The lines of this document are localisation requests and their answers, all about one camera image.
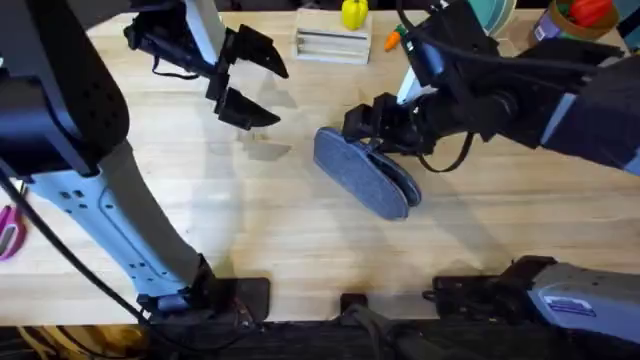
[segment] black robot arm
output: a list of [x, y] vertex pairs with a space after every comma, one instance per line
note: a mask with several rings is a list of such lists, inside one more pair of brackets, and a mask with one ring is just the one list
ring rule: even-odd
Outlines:
[[[85, 33], [122, 11], [140, 12], [125, 30], [132, 48], [209, 79], [206, 97], [216, 101], [218, 119], [243, 129], [279, 121], [227, 86], [237, 59], [288, 77], [272, 39], [247, 26], [227, 29], [212, 0], [5, 0], [0, 2], [1, 183], [76, 265], [78, 259], [52, 237], [8, 178], [25, 180], [30, 190], [68, 213], [122, 267], [138, 303], [154, 320], [233, 322], [241, 303], [249, 309], [245, 314], [261, 321], [269, 310], [269, 281], [216, 278], [171, 225], [137, 168], [126, 140], [124, 96]], [[76, 268], [98, 284], [86, 267]], [[123, 304], [112, 290], [105, 292]]]
[[484, 141], [501, 135], [640, 174], [640, 58], [600, 68], [623, 52], [550, 39], [505, 59], [467, 1], [434, 11], [402, 44], [417, 81], [437, 91], [402, 104], [383, 94], [354, 108], [345, 116], [347, 140], [378, 138], [378, 151], [419, 156], [434, 170], [423, 156], [440, 138], [466, 132], [460, 158], [445, 169], [453, 170], [474, 134]]

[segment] sticker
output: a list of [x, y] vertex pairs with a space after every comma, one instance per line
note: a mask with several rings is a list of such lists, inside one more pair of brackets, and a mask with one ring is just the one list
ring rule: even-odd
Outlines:
[[554, 38], [560, 36], [562, 30], [554, 24], [553, 20], [551, 20], [551, 15], [549, 11], [545, 12], [538, 23], [534, 27], [533, 35], [536, 37], [538, 41], [542, 39]]
[[536, 28], [536, 30], [534, 31], [534, 35], [536, 36], [536, 39], [538, 39], [538, 41], [544, 39], [544, 30], [542, 30], [542, 26], [538, 26]]
[[581, 299], [545, 296], [544, 301], [552, 311], [596, 317], [596, 312], [593, 311], [593, 307], [591, 307], [588, 302]]

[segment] pink scissors handle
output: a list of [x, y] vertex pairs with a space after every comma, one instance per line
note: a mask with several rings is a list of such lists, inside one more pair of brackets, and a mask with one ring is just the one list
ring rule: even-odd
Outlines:
[[24, 243], [27, 228], [18, 207], [5, 206], [0, 213], [0, 261], [11, 258]]

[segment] wooden tabletop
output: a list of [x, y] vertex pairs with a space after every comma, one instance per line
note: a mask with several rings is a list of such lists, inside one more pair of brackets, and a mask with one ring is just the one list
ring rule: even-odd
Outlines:
[[[539, 14], [517, 12], [501, 37], [525, 48]], [[372, 294], [373, 307], [387, 315], [429, 316], [418, 294], [434, 275], [501, 272], [526, 254], [640, 273], [640, 182], [620, 171], [500, 138], [477, 141], [447, 175], [397, 158], [424, 194], [402, 222], [377, 218], [320, 171], [312, 161], [315, 131], [395, 93], [407, 69], [401, 51], [382, 50], [396, 14], [373, 17], [371, 61], [362, 66], [292, 59], [295, 13], [224, 14], [229, 27], [246, 23], [271, 36], [291, 75], [233, 68], [231, 86], [282, 117], [252, 133], [216, 119], [205, 80], [152, 75], [151, 57], [130, 51], [122, 37], [130, 16], [90, 32], [126, 96], [129, 140], [148, 186], [219, 276], [268, 276], [271, 319], [301, 320], [333, 317], [347, 291]], [[616, 34], [605, 41], [622, 43]], [[461, 144], [459, 137], [442, 141], [431, 161], [451, 162]], [[135, 301], [124, 272], [82, 229], [36, 196], [29, 200], [81, 259]], [[0, 263], [0, 325], [132, 321], [30, 231], [20, 253]]]

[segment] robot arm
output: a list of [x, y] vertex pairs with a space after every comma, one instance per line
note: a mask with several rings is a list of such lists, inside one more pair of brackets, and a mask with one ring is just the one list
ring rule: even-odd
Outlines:
[[425, 298], [443, 319], [525, 322], [640, 343], [640, 276], [524, 256], [497, 276], [433, 279]]
[[142, 180], [126, 140], [125, 99], [85, 34], [122, 11], [141, 11], [125, 30], [132, 48], [210, 80], [206, 96], [220, 120], [243, 129], [279, 121], [227, 87], [237, 59], [287, 77], [273, 41], [247, 26], [226, 29], [212, 0], [7, 0], [0, 2], [2, 175], [24, 179], [76, 220], [156, 319], [223, 319], [235, 314], [235, 299], [264, 319], [268, 280], [216, 279]]
[[347, 140], [378, 138], [380, 152], [421, 157], [444, 136], [468, 132], [490, 141], [501, 135], [640, 174], [640, 58], [598, 68], [622, 51], [569, 39], [501, 58], [467, 1], [435, 12], [402, 44], [419, 86], [408, 95], [405, 86], [399, 100], [383, 94], [373, 106], [347, 113]]

